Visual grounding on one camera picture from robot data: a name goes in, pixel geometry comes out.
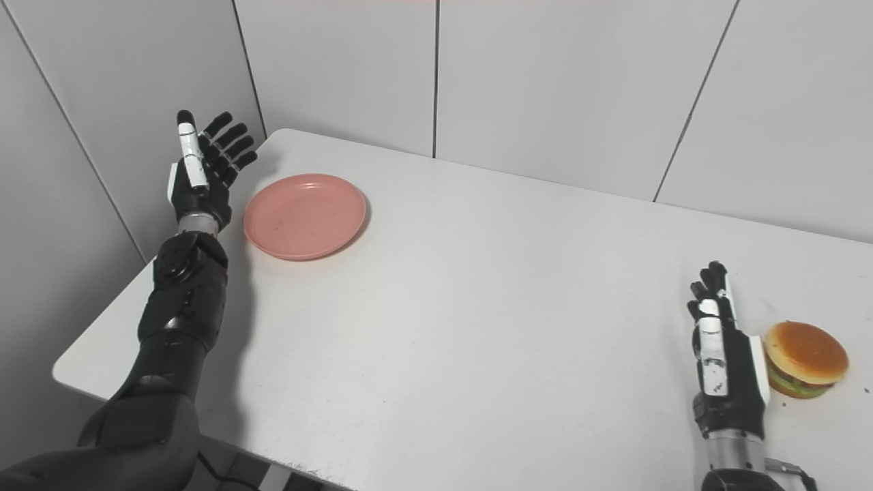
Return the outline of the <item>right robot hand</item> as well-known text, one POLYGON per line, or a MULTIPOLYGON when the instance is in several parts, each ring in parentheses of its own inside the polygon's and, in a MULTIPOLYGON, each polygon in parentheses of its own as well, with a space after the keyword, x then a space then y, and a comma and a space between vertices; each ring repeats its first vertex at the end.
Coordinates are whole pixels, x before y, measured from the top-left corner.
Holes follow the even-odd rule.
POLYGON ((726 267, 711 261, 699 277, 687 304, 699 384, 692 402, 696 425, 705 437, 732 430, 764 439, 770 395, 760 338, 738 327, 726 267))

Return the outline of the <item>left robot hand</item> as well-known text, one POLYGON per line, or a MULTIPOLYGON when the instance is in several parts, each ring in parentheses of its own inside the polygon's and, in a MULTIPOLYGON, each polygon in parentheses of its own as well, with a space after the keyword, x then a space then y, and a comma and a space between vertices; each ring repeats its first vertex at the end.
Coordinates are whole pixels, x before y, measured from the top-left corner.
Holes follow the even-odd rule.
POLYGON ((258 159, 254 137, 228 111, 200 130, 188 110, 177 114, 177 137, 181 158, 171 166, 166 199, 174 209, 178 232, 216 236, 232 218, 232 185, 258 159))

